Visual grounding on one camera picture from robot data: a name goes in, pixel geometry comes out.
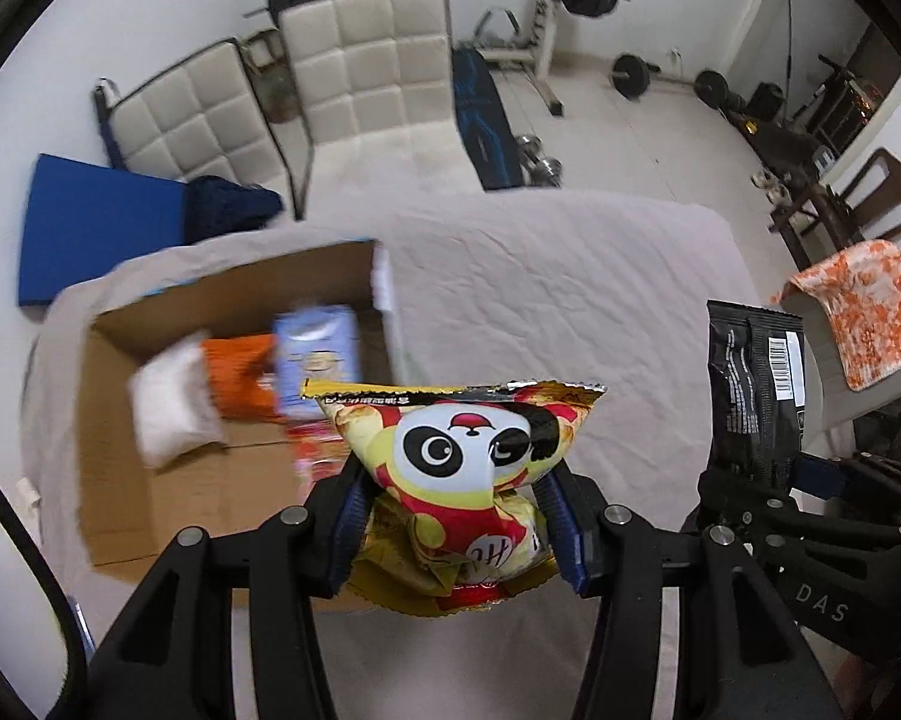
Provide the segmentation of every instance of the chair backrest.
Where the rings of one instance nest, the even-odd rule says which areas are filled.
[[[318,0],[281,33],[315,146],[454,118],[448,0]]]
[[[846,201],[855,189],[857,189],[857,186],[860,185],[860,182],[864,180],[864,177],[868,175],[870,170],[873,167],[876,167],[878,162],[884,163],[887,170],[886,177],[884,177],[884,180],[881,181],[881,184],[877,186],[874,191],[871,191],[868,196],[852,209],[854,222],[861,228],[870,223],[874,223],[874,221],[883,217],[894,208],[901,206],[901,162],[886,148],[877,148],[874,150],[870,159],[867,160],[860,171],[857,172],[857,175],[854,176],[854,180],[852,180],[850,185],[847,186],[847,189],[841,193],[840,199]],[[873,237],[881,238],[886,241],[893,241],[900,236],[901,223],[896,224],[886,232],[880,235],[874,235]]]
[[[290,170],[236,41],[215,43],[154,76],[119,100],[109,121],[128,170],[260,185],[300,218]]]

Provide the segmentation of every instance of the orange patterned towel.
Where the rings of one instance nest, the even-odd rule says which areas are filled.
[[[865,241],[793,275],[774,300],[800,290],[831,319],[847,386],[861,391],[901,369],[901,250]]]

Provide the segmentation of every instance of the panda cartoon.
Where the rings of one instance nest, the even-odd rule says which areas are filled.
[[[531,565],[540,555],[534,507],[514,488],[536,477],[534,464],[557,451],[560,428],[550,410],[449,401],[369,408],[380,422],[358,454],[377,483],[413,515],[419,557],[468,562],[465,573],[473,584]]]

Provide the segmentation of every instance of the navy cloth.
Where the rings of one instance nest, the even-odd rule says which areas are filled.
[[[184,243],[260,230],[282,210],[284,202],[276,191],[200,175],[184,189]]]
[[[183,242],[184,185],[42,154],[20,243],[17,304],[46,305],[65,287]]]
[[[454,49],[452,66],[457,129],[481,186],[524,186],[514,133],[484,57],[476,49]]]

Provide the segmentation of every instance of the blue mat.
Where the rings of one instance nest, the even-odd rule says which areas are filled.
[[[454,49],[453,96],[457,129],[484,189],[524,186],[514,133],[497,84],[475,49]]]
[[[125,260],[178,247],[183,223],[177,181],[42,154],[27,200],[17,304],[46,305]]]

